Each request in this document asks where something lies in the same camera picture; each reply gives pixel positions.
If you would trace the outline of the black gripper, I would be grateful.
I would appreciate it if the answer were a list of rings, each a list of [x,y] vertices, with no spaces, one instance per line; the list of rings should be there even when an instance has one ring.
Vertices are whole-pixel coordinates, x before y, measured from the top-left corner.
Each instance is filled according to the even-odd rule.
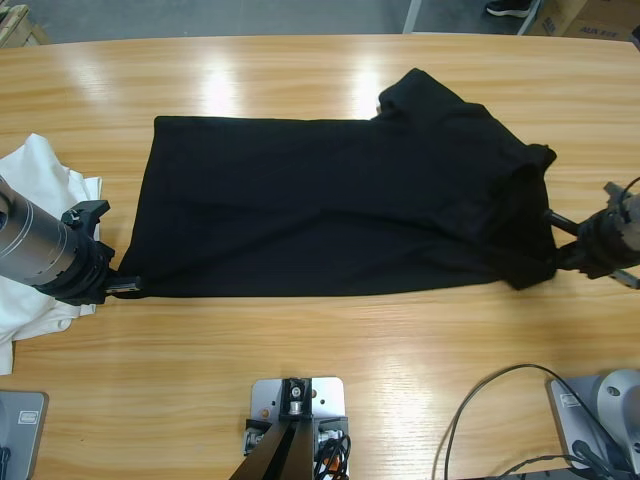
[[[61,224],[67,230],[71,249],[68,267],[55,266],[53,280],[38,286],[38,291],[72,305],[101,305],[107,296],[138,292],[140,276],[113,276],[110,262],[115,251],[93,238],[100,218],[110,209],[107,200],[82,201],[65,211]]]
[[[553,227],[575,237],[556,251],[556,268],[578,271],[589,279],[609,277],[639,289],[639,277],[628,269],[639,265],[639,210],[623,213],[628,188],[607,182],[607,208],[580,224],[547,209],[544,219]]]

